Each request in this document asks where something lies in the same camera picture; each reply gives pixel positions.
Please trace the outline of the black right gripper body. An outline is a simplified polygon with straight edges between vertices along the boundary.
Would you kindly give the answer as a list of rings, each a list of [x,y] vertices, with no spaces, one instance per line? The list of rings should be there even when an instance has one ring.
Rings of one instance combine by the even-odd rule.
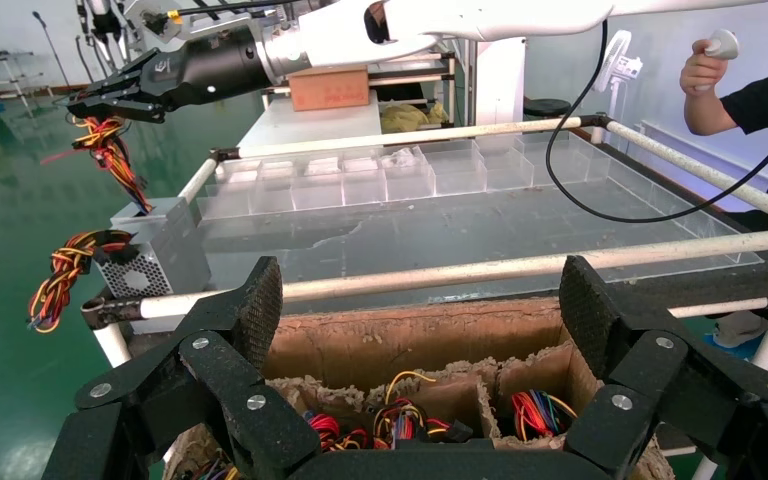
[[[271,84],[247,27],[222,30],[158,52],[142,67],[138,99],[176,110],[213,103]]]

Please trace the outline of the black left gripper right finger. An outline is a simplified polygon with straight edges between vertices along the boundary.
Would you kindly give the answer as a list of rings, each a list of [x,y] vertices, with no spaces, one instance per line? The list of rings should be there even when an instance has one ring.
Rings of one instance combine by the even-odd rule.
[[[768,479],[768,370],[695,337],[666,307],[605,283],[567,258],[563,323],[602,383],[565,449],[624,479],[662,423],[723,461],[731,479]]]

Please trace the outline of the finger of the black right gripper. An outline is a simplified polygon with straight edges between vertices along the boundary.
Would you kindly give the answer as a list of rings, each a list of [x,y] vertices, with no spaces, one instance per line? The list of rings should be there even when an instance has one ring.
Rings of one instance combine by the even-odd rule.
[[[67,107],[89,108],[94,103],[113,100],[145,103],[148,96],[142,92],[141,88],[143,69],[158,54],[159,51],[148,51],[122,68],[114,70],[106,78],[90,83],[70,98]]]
[[[69,102],[69,112],[80,119],[106,120],[120,117],[163,123],[167,113],[167,97],[165,94],[152,95],[142,91],[81,94]]]

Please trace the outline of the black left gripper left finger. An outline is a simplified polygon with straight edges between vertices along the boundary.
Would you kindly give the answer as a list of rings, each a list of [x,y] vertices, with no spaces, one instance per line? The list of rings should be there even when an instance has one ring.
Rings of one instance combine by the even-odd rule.
[[[198,300],[167,339],[87,382],[76,406],[120,404],[148,464],[202,424],[243,473],[285,479],[318,453],[319,440],[261,374],[282,305],[278,261],[262,256],[241,286]]]

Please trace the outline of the operator hand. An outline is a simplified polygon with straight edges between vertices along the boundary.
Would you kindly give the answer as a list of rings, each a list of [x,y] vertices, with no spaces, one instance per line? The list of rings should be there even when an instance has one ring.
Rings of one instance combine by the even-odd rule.
[[[681,70],[679,84],[682,91],[691,96],[712,93],[714,86],[727,71],[728,60],[706,54],[710,41],[701,39],[692,45],[693,53]]]

